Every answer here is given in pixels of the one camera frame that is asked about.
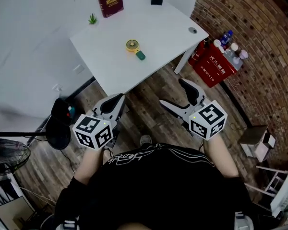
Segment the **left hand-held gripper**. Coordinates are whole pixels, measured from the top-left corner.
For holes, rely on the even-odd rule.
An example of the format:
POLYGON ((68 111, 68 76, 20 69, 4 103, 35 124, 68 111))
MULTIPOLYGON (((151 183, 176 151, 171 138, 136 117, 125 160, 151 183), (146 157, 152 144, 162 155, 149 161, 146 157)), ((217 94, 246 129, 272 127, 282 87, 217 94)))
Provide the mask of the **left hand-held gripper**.
POLYGON ((78 143, 94 150, 113 148, 124 106, 125 95, 118 93, 99 100, 93 110, 80 115, 72 127, 78 143))

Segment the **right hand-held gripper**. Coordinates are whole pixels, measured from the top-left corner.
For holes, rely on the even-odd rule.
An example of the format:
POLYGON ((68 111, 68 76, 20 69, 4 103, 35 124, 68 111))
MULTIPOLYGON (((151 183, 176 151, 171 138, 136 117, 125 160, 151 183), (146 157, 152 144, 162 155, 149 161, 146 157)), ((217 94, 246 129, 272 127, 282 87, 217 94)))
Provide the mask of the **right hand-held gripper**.
POLYGON ((161 99, 161 106, 174 117, 182 117, 185 128, 193 136, 209 140, 222 131, 228 114, 220 104, 206 98, 203 88, 190 80, 180 78, 179 84, 185 90, 190 104, 180 106, 161 99))

